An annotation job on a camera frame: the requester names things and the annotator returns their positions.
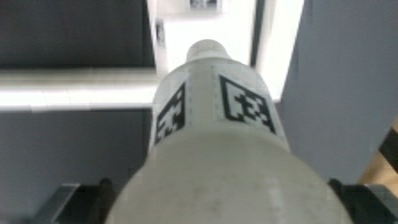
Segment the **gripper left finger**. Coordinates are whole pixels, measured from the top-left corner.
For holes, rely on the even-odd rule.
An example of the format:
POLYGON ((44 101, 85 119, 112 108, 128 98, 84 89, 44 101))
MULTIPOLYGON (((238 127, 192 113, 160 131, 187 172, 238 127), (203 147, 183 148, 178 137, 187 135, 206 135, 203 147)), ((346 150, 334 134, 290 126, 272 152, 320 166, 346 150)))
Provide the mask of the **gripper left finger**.
POLYGON ((116 200, 108 178, 96 185, 64 183, 34 216, 34 224, 105 224, 116 200))

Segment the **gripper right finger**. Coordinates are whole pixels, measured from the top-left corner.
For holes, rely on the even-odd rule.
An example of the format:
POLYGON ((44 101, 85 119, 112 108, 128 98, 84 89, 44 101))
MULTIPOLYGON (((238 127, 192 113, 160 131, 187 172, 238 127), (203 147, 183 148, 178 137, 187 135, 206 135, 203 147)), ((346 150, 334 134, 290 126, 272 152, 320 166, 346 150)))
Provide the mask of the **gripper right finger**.
POLYGON ((329 180, 354 224, 398 224, 398 196, 382 184, 329 180))

